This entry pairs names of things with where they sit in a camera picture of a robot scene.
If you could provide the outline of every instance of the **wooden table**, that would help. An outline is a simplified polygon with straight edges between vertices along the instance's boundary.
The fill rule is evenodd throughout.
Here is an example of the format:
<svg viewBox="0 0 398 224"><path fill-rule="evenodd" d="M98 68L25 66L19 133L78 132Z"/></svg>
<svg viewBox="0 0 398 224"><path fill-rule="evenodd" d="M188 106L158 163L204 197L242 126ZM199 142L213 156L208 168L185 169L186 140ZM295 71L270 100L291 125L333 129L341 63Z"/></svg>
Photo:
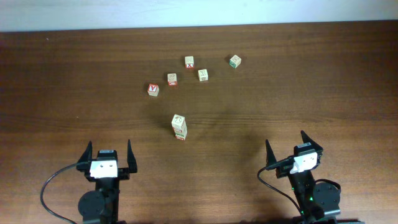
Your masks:
<svg viewBox="0 0 398 224"><path fill-rule="evenodd" d="M314 177L342 185L340 219L398 220L397 21L0 34L0 64L0 223L64 223L42 208L43 182L90 140L95 154L116 149L127 166L128 139L139 172L121 182L120 220L297 216L256 173L265 139L283 159L301 129L324 147ZM208 83L198 80L203 68ZM186 117L185 142L173 136L174 114ZM262 178L294 196L287 178ZM70 170L45 201L80 223L77 203L93 189Z"/></svg>

